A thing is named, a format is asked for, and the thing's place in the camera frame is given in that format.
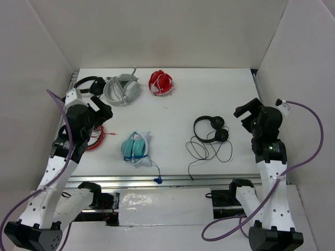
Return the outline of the black wired headphones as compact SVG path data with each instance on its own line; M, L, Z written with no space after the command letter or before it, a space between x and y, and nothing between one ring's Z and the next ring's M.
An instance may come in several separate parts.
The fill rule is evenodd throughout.
M205 138L201 138L196 132L196 126L199 122L208 121L212 131L207 133ZM220 116L200 116L193 123L193 136L185 143L186 150L193 157L194 161L190 162L187 172L191 180L191 166L201 161L209 161L216 158L221 163L228 163L232 160L233 145L229 141L229 127L225 126L224 118ZM221 147L228 143L230 145L230 154L227 160L219 157L218 153Z

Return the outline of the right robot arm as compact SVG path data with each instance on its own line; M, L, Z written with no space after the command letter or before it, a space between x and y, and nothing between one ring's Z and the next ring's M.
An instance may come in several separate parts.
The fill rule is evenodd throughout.
M246 179L231 182L228 199L232 204L241 204L250 219L248 238L252 250L296 250L304 238L296 231L287 198L283 173L287 169L286 147L278 138L282 113L254 98L236 108L234 116L238 118L247 111L250 115L241 123L252 134L251 146L261 175L264 201L258 200L252 182Z

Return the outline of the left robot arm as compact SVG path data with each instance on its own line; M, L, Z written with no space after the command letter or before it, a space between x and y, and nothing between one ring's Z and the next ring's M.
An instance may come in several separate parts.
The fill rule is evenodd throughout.
M17 203L27 204L17 221L5 216L1 231L19 248L27 250L58 250L64 230L86 207L98 208L103 202L100 185L84 181L78 191L58 204L72 173L88 148L92 132L113 117L111 106L92 96L98 107L94 110L81 98L67 95L59 108L65 124L52 143L44 176L36 191Z

